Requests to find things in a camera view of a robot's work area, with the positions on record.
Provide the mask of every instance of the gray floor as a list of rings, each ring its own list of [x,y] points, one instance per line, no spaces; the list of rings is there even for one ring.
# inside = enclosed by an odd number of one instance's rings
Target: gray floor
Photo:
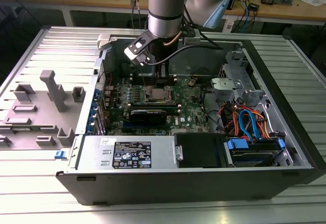
[[[30,12],[42,23],[42,25],[65,25],[60,11],[30,9]],[[0,83],[3,82],[6,78],[6,74],[8,74],[15,66],[21,55],[29,46],[33,37],[40,29],[40,26],[31,18],[31,16],[28,13],[24,15],[24,13],[25,10],[21,9],[17,19],[5,26],[3,26],[3,23],[0,23]],[[103,16],[104,14],[99,12],[73,12],[73,18],[77,26],[126,28],[128,21],[130,21],[129,14],[106,13],[106,20]],[[220,25],[213,31],[222,31],[223,25],[224,20],[222,20]],[[271,35],[279,34],[282,26],[283,25],[276,23],[266,23],[263,25],[263,23],[257,22],[254,24],[251,33],[259,34],[263,32],[264,34]],[[250,28],[245,30],[244,33],[248,33],[249,31]],[[304,52],[308,53],[316,32],[316,26],[308,27],[305,25],[293,25],[287,27],[283,34],[289,35]],[[324,41],[311,57],[311,60],[324,75],[326,74],[325,55],[326,43]]]

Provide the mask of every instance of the wooden workbench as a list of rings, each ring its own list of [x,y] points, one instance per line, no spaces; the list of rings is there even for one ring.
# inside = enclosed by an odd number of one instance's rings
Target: wooden workbench
[[[26,7],[60,9],[67,25],[73,25],[71,10],[130,13],[130,0],[20,0]],[[260,0],[250,0],[260,5],[256,21],[279,23],[323,24],[326,21],[326,5],[314,7],[300,0],[292,6],[263,5]],[[3,6],[19,6],[15,0],[0,0]],[[148,0],[140,0],[142,13],[147,13]],[[227,10],[225,18],[231,22],[241,18],[243,9],[236,1],[232,10]]]

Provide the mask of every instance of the warning label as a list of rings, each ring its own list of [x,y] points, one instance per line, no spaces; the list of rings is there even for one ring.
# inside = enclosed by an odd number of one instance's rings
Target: warning label
[[[151,142],[115,142],[114,169],[151,168]]]

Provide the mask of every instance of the cable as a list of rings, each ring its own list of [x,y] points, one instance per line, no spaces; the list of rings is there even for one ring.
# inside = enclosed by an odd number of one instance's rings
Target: cable
[[[250,110],[244,109],[239,114],[239,125],[240,125],[241,130],[244,132],[244,134],[246,134],[249,137],[249,139],[252,139],[252,136],[250,135],[250,133],[247,132],[246,129],[244,128],[244,126],[243,126],[242,116],[243,116],[244,113],[249,114],[250,119],[251,119],[252,124],[253,124],[253,130],[254,130],[255,137],[260,139],[261,135],[260,135],[260,132],[259,132],[259,130],[257,128],[255,116],[253,115],[253,113]]]
[[[42,26],[42,24],[37,20],[37,18],[34,17],[33,14],[31,14],[31,12],[19,1],[19,0],[16,0],[16,2],[18,2],[29,14],[30,16],[40,25]]]
[[[144,92],[145,92],[145,99],[146,99],[146,84],[145,84],[145,79],[144,79],[144,75],[143,75],[143,71],[142,71],[142,67],[139,67],[141,74],[142,74],[142,79],[143,79],[143,83],[144,83]]]
[[[137,3],[137,9],[138,9],[138,21],[139,21],[139,29],[142,28],[142,24],[141,24],[141,9],[139,7],[139,0],[136,0]]]
[[[243,26],[245,26],[245,25],[247,24],[247,22],[248,22],[248,18],[249,18],[249,10],[248,10],[248,6],[247,6],[247,4],[246,4],[243,0],[240,0],[240,2],[243,3],[244,6],[245,6],[245,8],[246,8],[247,16],[246,16],[246,20],[244,21],[244,25],[243,25]]]
[[[22,30],[21,30],[21,27],[22,27],[22,23],[23,23],[23,21],[24,21],[24,17],[25,17],[25,14],[27,13],[27,11],[25,11],[25,13],[22,15],[22,18],[21,18],[21,21],[20,21],[20,25],[19,25],[19,30],[20,30],[20,34],[23,36],[23,34],[22,34]]]
[[[207,72],[207,74],[211,75],[211,72],[207,68],[205,68],[205,67],[198,67],[198,68],[196,68],[196,69],[194,69],[192,71],[192,73],[191,73],[190,76],[192,77],[194,75],[195,71],[200,70],[200,69],[205,70]]]
[[[168,46],[171,46],[173,43],[175,43],[177,40],[179,40],[180,36],[182,35],[182,31],[179,31],[179,33],[173,38],[172,41],[170,42],[164,42],[163,43],[163,46],[164,47],[168,47]]]
[[[205,92],[204,92],[204,94],[203,94],[203,111],[204,111],[204,114],[206,114],[207,115],[207,117],[208,117],[208,119],[210,119],[211,121],[213,121],[217,126],[218,126],[218,128],[220,129],[220,130],[222,130],[223,131],[223,127],[219,124],[219,123],[217,123],[208,113],[207,113],[207,111],[206,111],[206,108],[205,108],[205,96],[206,96],[206,93],[207,93],[207,90],[208,90],[208,87],[209,87],[209,85],[210,85],[210,82],[208,82],[208,84],[207,84],[207,86],[206,86],[206,89],[205,89]]]
[[[244,2],[245,2],[245,4],[246,4],[247,6],[249,6],[249,4],[250,4],[250,0],[244,0]],[[240,21],[235,25],[235,28],[231,31],[231,33],[233,33],[233,32],[234,32],[234,31],[235,31],[235,30],[240,26],[240,23],[241,23],[241,21],[243,20],[245,14],[246,14],[246,10],[244,10],[244,13],[243,13],[243,15],[242,15]]]
[[[130,5],[131,5],[131,26],[134,29],[134,22],[133,22],[133,12],[136,7],[136,2],[137,0],[130,0]]]
[[[186,6],[185,5],[183,5],[184,6],[184,11],[185,11],[185,14],[187,15],[187,17],[188,17],[188,19],[189,19],[189,21],[190,21],[190,23],[192,24],[192,25],[195,25],[194,24],[194,22],[193,22],[193,20],[192,20],[192,18],[190,17],[190,14],[189,14],[189,12],[188,12],[188,10],[187,10],[187,8],[186,8]],[[210,38],[208,38],[208,37],[206,37],[200,30],[198,30],[199,31],[199,34],[206,40],[206,41],[208,41],[210,44],[212,44],[212,45],[214,45],[217,49],[219,49],[219,50],[222,50],[223,48],[221,47],[221,46],[219,46],[217,43],[215,43],[215,42],[213,42]]]
[[[178,53],[180,53],[180,52],[182,52],[182,51],[184,51],[186,49],[194,48],[194,47],[202,47],[202,48],[208,48],[208,49],[218,49],[217,47],[211,46],[211,45],[190,45],[190,46],[185,46],[185,47],[182,47],[182,48],[176,50],[173,54],[169,55],[168,57],[166,57],[165,59],[163,59],[163,60],[161,60],[159,62],[156,62],[156,63],[147,63],[147,62],[144,62],[144,64],[146,64],[148,66],[156,66],[156,65],[163,64],[166,61],[168,61],[169,59],[173,58]]]
[[[10,15],[7,15],[7,14],[5,13],[5,11],[3,11],[3,9],[2,9],[1,7],[0,7],[0,11],[3,13],[3,15],[5,15],[6,18],[9,18],[9,19],[10,19],[9,23],[10,23],[10,25],[12,26],[13,29],[16,29],[16,30],[22,30],[23,32],[26,32],[27,34],[30,34],[31,36],[33,36],[33,38],[35,38],[35,34],[30,33],[29,31],[25,30],[25,29],[22,28],[22,27],[18,28],[18,27],[16,27],[16,26],[14,26],[13,21],[14,21],[15,19],[13,19]],[[21,37],[23,37],[23,38],[24,38],[26,41],[28,41],[28,42],[31,41],[31,40],[29,40],[29,39],[26,39],[23,35],[22,35]]]

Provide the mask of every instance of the slotted aluminum surface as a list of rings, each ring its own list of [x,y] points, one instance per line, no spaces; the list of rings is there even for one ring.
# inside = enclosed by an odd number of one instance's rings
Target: slotted aluminum surface
[[[46,54],[46,50],[53,55],[74,53],[83,56],[80,57],[83,61],[78,64],[86,66],[90,61],[87,61],[89,57],[84,55],[95,55],[97,49],[95,41],[102,33],[110,33],[110,31],[90,28],[52,28],[47,34],[40,36],[43,42],[35,44],[38,47],[35,55]],[[318,81],[316,75],[320,74],[315,67],[301,56],[290,41],[281,36],[212,33],[207,35],[211,38],[236,37],[253,41],[268,69],[280,84],[286,98],[326,159],[324,140],[326,93],[323,84]],[[48,64],[44,57],[39,58],[43,60],[42,64]],[[53,62],[51,67],[59,66],[58,62],[60,61]],[[76,64],[74,67],[69,65],[71,66],[69,69],[75,72],[74,74],[81,72],[80,75],[87,76],[87,67],[84,69],[76,62],[74,64]],[[37,72],[36,69],[33,71],[30,68],[32,66],[25,72],[29,72],[28,74]],[[57,75],[71,74],[70,70],[67,71],[67,67],[58,68],[61,69],[56,72]],[[78,204],[53,176],[56,170],[62,169],[62,165],[66,164],[65,161],[53,159],[55,152],[55,150],[0,151],[0,214],[3,214],[0,215],[1,223],[58,223],[58,221],[92,224],[326,223],[326,176],[309,185],[291,187],[272,200],[90,207]]]

